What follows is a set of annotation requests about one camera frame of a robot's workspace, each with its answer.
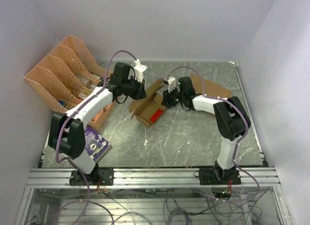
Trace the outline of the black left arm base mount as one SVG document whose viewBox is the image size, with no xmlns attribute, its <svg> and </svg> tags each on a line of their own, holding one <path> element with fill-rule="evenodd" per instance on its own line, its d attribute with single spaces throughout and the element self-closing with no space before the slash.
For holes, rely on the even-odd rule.
<svg viewBox="0 0 310 225">
<path fill-rule="evenodd" d="M 89 185 L 112 186 L 114 181 L 114 171 L 112 168 L 99 167 L 91 174 L 85 174 Z M 86 181 L 78 170 L 71 172 L 69 179 L 70 186 L 86 186 Z"/>
</svg>

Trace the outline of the red block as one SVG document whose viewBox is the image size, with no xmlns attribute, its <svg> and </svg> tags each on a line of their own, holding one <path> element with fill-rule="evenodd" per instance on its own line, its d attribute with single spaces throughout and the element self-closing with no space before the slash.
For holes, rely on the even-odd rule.
<svg viewBox="0 0 310 225">
<path fill-rule="evenodd" d="M 154 123 L 162 113 L 163 113 L 162 109 L 157 109 L 155 113 L 150 117 L 150 121 Z"/>
</svg>

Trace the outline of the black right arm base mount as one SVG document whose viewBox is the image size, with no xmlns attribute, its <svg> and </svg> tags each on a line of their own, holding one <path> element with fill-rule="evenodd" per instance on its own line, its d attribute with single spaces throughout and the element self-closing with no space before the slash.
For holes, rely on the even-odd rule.
<svg viewBox="0 0 310 225">
<path fill-rule="evenodd" d="M 229 180 L 232 185 L 241 184 L 239 171 L 234 168 L 224 174 L 214 167 L 200 168 L 198 170 L 198 178 L 200 185 L 228 185 Z"/>
</svg>

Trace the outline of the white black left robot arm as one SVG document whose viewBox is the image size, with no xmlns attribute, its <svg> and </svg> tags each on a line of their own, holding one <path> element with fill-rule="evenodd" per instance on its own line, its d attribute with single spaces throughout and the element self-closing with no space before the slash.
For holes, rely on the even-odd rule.
<svg viewBox="0 0 310 225">
<path fill-rule="evenodd" d="M 85 150 L 86 126 L 102 108 L 121 95 L 133 100 L 146 98 L 144 73 L 147 66 L 139 60 L 134 64 L 117 62 L 112 74 L 99 82 L 86 99 L 65 113 L 55 112 L 52 116 L 48 145 L 80 169 L 81 178 L 88 185 L 98 181 L 99 173 L 97 164 Z"/>
</svg>

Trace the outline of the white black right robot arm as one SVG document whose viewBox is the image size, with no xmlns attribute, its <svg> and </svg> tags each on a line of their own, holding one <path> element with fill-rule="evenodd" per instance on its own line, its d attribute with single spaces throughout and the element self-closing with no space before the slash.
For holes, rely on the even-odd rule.
<svg viewBox="0 0 310 225">
<path fill-rule="evenodd" d="M 170 76 L 164 83 L 168 88 L 163 92 L 161 105 L 171 108 L 181 104 L 186 111 L 203 111 L 215 116 L 222 143 L 213 177 L 219 184 L 226 183 L 236 169 L 238 146 L 251 126 L 241 101 L 236 96 L 221 98 L 196 93 L 190 77 L 176 80 Z"/>
</svg>

